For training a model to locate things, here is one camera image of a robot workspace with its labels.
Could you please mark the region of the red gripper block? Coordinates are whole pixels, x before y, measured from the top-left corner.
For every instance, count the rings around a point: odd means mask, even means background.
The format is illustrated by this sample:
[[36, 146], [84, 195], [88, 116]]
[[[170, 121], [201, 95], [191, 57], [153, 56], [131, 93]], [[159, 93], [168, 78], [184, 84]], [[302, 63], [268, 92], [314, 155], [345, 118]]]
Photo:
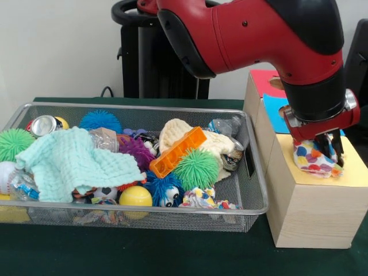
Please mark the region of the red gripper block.
[[332, 132], [332, 146], [336, 152], [337, 164], [340, 167], [344, 166], [342, 158], [343, 146], [341, 141], [340, 131], [336, 129], [345, 129], [354, 124], [357, 124], [361, 116], [360, 107], [357, 106], [351, 110], [343, 110], [337, 116], [325, 121], [306, 122], [301, 121], [294, 116], [290, 107], [283, 111], [283, 118], [291, 136], [296, 141], [313, 140], [317, 144], [319, 151], [326, 157], [331, 157], [329, 149], [328, 135], [323, 133]]

